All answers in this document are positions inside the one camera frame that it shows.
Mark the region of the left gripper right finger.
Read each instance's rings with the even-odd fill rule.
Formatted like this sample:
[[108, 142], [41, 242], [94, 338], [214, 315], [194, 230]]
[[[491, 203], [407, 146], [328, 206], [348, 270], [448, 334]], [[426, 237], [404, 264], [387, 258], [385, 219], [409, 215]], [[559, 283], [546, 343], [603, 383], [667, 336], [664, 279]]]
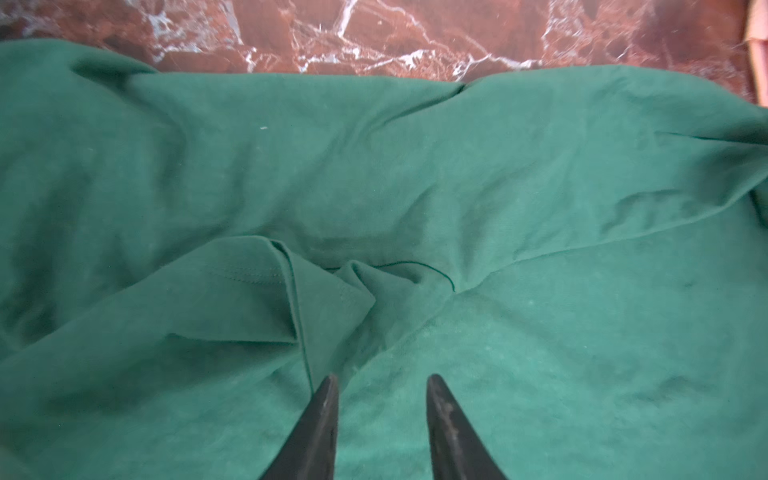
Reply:
[[427, 380], [426, 406], [435, 480], [507, 480], [440, 375]]

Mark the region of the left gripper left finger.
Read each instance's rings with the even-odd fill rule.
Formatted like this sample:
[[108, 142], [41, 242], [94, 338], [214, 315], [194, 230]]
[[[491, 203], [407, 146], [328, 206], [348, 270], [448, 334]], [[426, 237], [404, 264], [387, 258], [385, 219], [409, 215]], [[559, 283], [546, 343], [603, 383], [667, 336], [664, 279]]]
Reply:
[[337, 377], [325, 377], [260, 480], [334, 478], [339, 395]]

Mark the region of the dark green t shirt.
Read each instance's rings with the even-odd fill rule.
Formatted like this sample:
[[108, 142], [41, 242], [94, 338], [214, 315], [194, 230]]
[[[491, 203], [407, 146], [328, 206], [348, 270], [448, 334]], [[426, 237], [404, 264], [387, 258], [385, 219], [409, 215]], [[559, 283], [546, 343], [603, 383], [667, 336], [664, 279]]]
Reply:
[[767, 475], [767, 112], [627, 66], [161, 73], [1, 46], [1, 475], [427, 479], [443, 376], [510, 479]]

